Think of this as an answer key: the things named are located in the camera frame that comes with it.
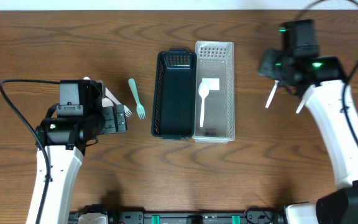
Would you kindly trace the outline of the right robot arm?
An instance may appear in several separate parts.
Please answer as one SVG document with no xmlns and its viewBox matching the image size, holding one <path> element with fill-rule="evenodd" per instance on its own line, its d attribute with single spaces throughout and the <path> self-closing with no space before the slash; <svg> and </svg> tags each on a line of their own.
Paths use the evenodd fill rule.
<svg viewBox="0 0 358 224">
<path fill-rule="evenodd" d="M 311 19 L 281 25 L 283 48 L 267 49 L 259 74 L 293 87 L 323 137 L 337 190 L 316 202 L 286 205 L 274 223 L 358 223 L 358 114 L 336 56 L 322 57 Z"/>
</svg>

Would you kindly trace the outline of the white spoon crossed top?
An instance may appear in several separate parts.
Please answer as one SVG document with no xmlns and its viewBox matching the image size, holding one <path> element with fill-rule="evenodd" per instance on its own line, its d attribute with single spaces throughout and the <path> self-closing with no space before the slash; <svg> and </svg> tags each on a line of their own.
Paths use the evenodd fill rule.
<svg viewBox="0 0 358 224">
<path fill-rule="evenodd" d="M 296 109 L 296 114 L 299 114 L 301 112 L 301 110 L 303 109 L 304 105 L 305 105 L 305 100 L 302 99 L 300 104 L 299 104 L 299 106 Z"/>
</svg>

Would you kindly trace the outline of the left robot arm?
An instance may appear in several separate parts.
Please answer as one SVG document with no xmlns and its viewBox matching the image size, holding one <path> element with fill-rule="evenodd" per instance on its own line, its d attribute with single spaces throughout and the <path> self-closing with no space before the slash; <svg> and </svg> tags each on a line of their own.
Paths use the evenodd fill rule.
<svg viewBox="0 0 358 224">
<path fill-rule="evenodd" d="M 62 80 L 60 101 L 35 132 L 37 176 L 27 223 L 68 223 L 76 176 L 89 141 L 127 131 L 123 105 L 106 96 L 101 80 Z"/>
</svg>

